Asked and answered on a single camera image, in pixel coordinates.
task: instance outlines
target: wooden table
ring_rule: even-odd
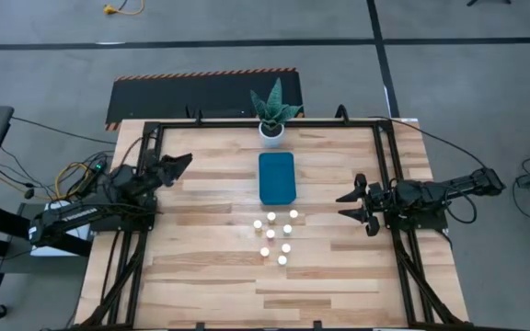
[[[143,126],[143,120],[122,123],[114,166]],[[404,177],[431,179],[421,134],[397,124],[395,130]],[[337,214],[357,204],[334,202],[352,190],[357,173],[370,183],[381,180],[372,130],[286,129],[285,141],[282,150],[294,154],[297,199],[271,207],[259,201],[258,156],[267,151],[255,129],[165,131],[162,153],[193,153],[193,162],[173,188],[156,192],[163,214],[148,237],[135,327],[312,327],[315,320],[326,327],[406,325],[390,233],[383,228],[368,237],[362,225]],[[127,164],[135,165],[139,148]],[[290,221],[290,209],[299,211],[297,219]],[[254,231],[253,221],[264,221],[268,211],[278,212],[278,234],[286,223],[294,227],[291,237],[268,242]],[[95,239],[76,322],[99,303],[113,236]],[[454,314],[467,319],[448,243],[431,230],[418,237],[427,280]],[[276,264],[283,243],[292,246],[286,267]],[[259,255],[264,246],[270,258]],[[114,268],[118,255],[117,249]],[[413,281],[411,287],[422,320]]]

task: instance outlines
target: small white cup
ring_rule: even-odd
[[[267,214],[267,219],[269,220],[269,223],[274,223],[275,222],[275,212],[270,212]]]
[[[285,256],[277,257],[277,263],[279,263],[280,266],[285,266],[285,264],[287,264],[287,257]]]
[[[292,225],[286,224],[283,226],[283,235],[290,235],[292,234]]]
[[[253,222],[253,226],[255,227],[255,231],[261,231],[263,230],[263,222],[256,220]]]

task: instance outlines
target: gray floor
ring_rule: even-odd
[[[107,2],[0,0],[0,43],[372,36],[364,1],[148,0],[138,17],[105,17]],[[530,0],[512,6],[480,0],[471,8],[465,2],[379,0],[377,8],[386,38],[530,37]],[[137,6],[131,0],[129,7]],[[419,118],[424,129],[466,147],[512,183],[530,156],[530,45],[386,51],[401,116]],[[309,117],[330,116],[339,103],[353,117],[387,114],[373,46],[0,51],[0,105],[15,107],[19,117],[114,140],[115,133],[101,129],[118,75],[286,66],[300,73]],[[436,179],[478,167],[430,138],[425,143]],[[46,182],[68,162],[107,149],[23,123],[14,123],[4,146]],[[12,164],[5,155],[0,162]],[[530,190],[518,193],[530,211]],[[14,211],[20,202],[0,184],[2,208]],[[469,315],[481,325],[530,329],[530,221],[515,210],[510,190],[476,203],[477,223],[450,222]],[[455,209],[467,215],[462,202]],[[83,272],[6,279],[0,302],[13,311],[0,330],[64,326]]]

